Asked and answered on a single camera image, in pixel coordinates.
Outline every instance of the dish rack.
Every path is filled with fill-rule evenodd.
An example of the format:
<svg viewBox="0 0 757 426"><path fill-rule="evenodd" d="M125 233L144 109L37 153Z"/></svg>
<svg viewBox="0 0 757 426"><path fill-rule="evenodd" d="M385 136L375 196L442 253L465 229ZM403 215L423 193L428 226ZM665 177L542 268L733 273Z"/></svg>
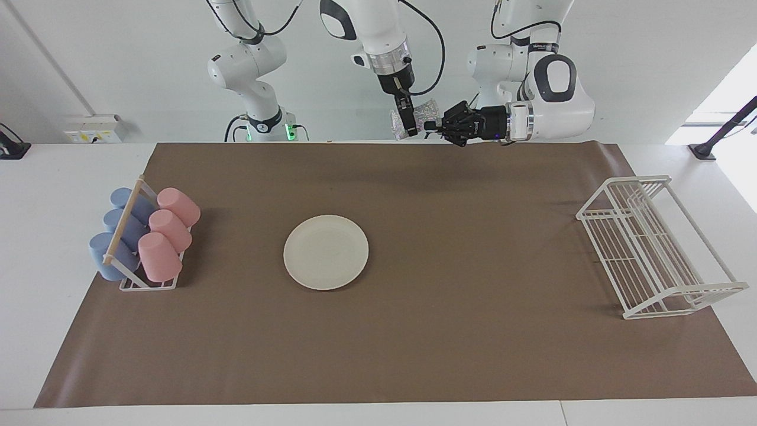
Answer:
<svg viewBox="0 0 757 426"><path fill-rule="evenodd" d="M687 315L749 288L736 280L668 185L669 176L613 177L576 214L623 307L623 318ZM666 191L728 282L705 283L652 199Z"/></svg>
<svg viewBox="0 0 757 426"><path fill-rule="evenodd" d="M145 282L145 280L141 279L137 274L131 272L126 266L124 266L124 264L121 263L115 256L118 242L123 235L124 228L126 228L126 219L130 214L132 214L132 209L134 208L134 204L136 203L139 194L147 197L147 199L157 207L157 194L147 184L147 182L145 182L145 175L139 175L139 178L137 179L136 183L134 184L134 188L132 189L132 193L129 196L129 199L126 200L126 205L123 207L121 219L118 221L116 230L113 232L111 244L107 247L107 251L103 255L102 263L103 265L113 265L117 270L121 271L122 274L126 275L126 278L121 280L118 287L121 291L173 290L176 288L176 282L179 280L179 275L176 275L176 277L174 277L170 281L164 281L163 283L153 283L153 285L150 285L149 283L152 283L151 281ZM179 253L179 260L184 262L184 252ZM139 266L141 264L141 262L137 264L137 270L139 270Z"/></svg>

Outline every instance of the silver metal ring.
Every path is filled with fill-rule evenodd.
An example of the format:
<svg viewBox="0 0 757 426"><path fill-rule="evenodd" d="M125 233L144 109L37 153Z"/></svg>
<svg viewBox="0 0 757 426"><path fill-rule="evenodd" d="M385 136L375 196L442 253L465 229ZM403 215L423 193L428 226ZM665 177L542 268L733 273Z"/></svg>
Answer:
<svg viewBox="0 0 757 426"><path fill-rule="evenodd" d="M368 54L368 63L371 69L378 75L392 75L407 66L405 58L410 56L410 47L407 45L407 39L400 44L395 50L381 55Z"/></svg>
<svg viewBox="0 0 757 426"><path fill-rule="evenodd" d="M528 138L526 140L529 140L531 138L531 135L534 134L534 106L530 102L528 103Z"/></svg>
<svg viewBox="0 0 757 426"><path fill-rule="evenodd" d="M509 106L505 107L506 115L507 115L507 130L505 130L505 140L507 142L512 142L510 140L510 108Z"/></svg>

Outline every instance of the plastic cup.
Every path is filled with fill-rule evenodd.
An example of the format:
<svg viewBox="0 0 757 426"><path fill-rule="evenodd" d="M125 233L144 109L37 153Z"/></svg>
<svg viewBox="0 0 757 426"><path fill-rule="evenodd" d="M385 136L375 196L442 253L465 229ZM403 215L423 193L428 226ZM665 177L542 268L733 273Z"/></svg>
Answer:
<svg viewBox="0 0 757 426"><path fill-rule="evenodd" d="M190 227L200 220L200 208L185 193L176 188L166 188L160 191L157 194L157 204L160 208L173 211L186 227Z"/></svg>
<svg viewBox="0 0 757 426"><path fill-rule="evenodd" d="M166 236L177 253L187 250L192 244L192 235L171 210L162 208L150 216L150 230Z"/></svg>
<svg viewBox="0 0 757 426"><path fill-rule="evenodd" d="M92 259L95 261L97 269L100 271L100 275L102 275L104 279L108 281L121 281L126 278L126 275L116 269L115 266L106 266L102 263L102 257L107 252L107 247L111 243L111 239L113 239L112 232L104 232L95 235L89 241L89 254L92 255ZM131 250L129 250L129 247L127 247L123 241L118 242L115 257L131 272L136 271L139 266L139 259L131 252Z"/></svg>
<svg viewBox="0 0 757 426"><path fill-rule="evenodd" d="M176 250L159 232L150 232L139 239L139 258L147 278L154 283L172 280L182 270Z"/></svg>
<svg viewBox="0 0 757 426"><path fill-rule="evenodd" d="M132 190L129 188L119 188L111 194L111 204L114 208L126 207L126 202L129 201L129 197L132 195ZM132 208L132 216L143 225L147 226L150 221L150 215L155 213L157 208L142 194L137 196L137 200Z"/></svg>
<svg viewBox="0 0 757 426"><path fill-rule="evenodd" d="M102 218L102 224L105 226L107 232L116 231L116 226L121 219L121 215L123 215L122 208L115 208L105 214ZM150 232L150 230L147 229L145 225L134 216L129 215L129 217L126 218L126 226L123 228L123 233L121 234L121 241L123 241L132 252L136 252L139 247L139 239L148 232Z"/></svg>

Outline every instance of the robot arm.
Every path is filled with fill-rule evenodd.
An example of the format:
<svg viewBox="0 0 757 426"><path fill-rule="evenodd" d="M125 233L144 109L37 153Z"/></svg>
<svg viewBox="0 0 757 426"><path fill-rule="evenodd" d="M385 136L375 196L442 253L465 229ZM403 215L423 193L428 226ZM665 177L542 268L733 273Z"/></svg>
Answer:
<svg viewBox="0 0 757 426"><path fill-rule="evenodd" d="M284 43L264 34L250 0L209 0L208 4L218 27L240 40L207 62L210 78L239 95L247 113L242 117L253 141L293 140L294 115L279 105L271 85L258 81L286 62Z"/></svg>
<svg viewBox="0 0 757 426"><path fill-rule="evenodd" d="M478 109L463 101L440 120L426 123L426 130L459 146L474 138L513 143L585 132L594 101L573 61L557 53L559 25L571 5L572 0L543 0L538 6L532 0L510 0L503 11L498 2L495 17L499 27L510 30L510 44L480 45L468 57L479 86Z"/></svg>
<svg viewBox="0 0 757 426"><path fill-rule="evenodd" d="M400 25L397 0L321 0L320 14L328 32L360 40L363 48L352 62L372 70L384 93L394 96L403 126L418 134L410 87L415 82L407 34Z"/></svg>

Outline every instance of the pink cup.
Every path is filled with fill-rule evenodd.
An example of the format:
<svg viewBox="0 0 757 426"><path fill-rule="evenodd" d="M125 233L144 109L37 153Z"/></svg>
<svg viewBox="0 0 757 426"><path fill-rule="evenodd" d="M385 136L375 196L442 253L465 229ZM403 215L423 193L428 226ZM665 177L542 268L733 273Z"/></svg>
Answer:
<svg viewBox="0 0 757 426"><path fill-rule="evenodd" d="M150 215L150 230L166 236L177 253L187 250L192 244L192 235L171 210L161 209Z"/></svg>
<svg viewBox="0 0 757 426"><path fill-rule="evenodd" d="M160 208L171 210L186 227L190 227L200 220L200 208L185 193L176 188L166 188L157 194L157 204Z"/></svg>
<svg viewBox="0 0 757 426"><path fill-rule="evenodd" d="M182 261L165 235L150 232L139 239L139 258L147 278L154 283L172 280L182 270Z"/></svg>

